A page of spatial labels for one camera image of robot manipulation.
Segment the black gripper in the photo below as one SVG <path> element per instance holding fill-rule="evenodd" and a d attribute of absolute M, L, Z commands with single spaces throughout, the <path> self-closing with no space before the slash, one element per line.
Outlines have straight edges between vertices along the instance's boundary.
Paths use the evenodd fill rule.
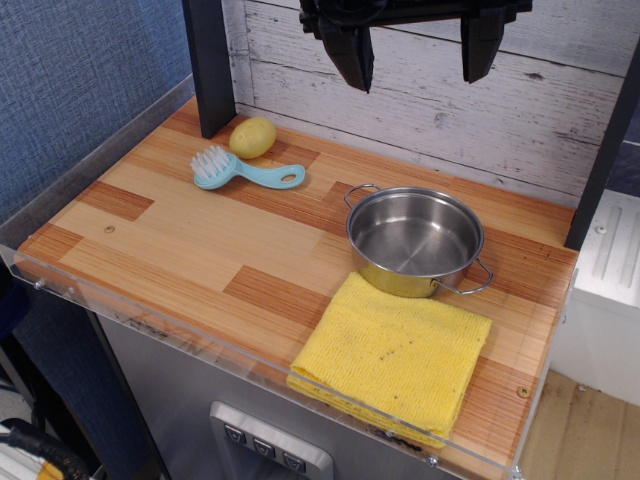
<path fill-rule="evenodd" d="M 305 33 L 321 36 L 345 82 L 369 92 L 374 53 L 368 27 L 460 19 L 463 78 L 474 83 L 489 74 L 505 24 L 532 8 L 532 1 L 519 0 L 301 1 L 299 21 Z"/>

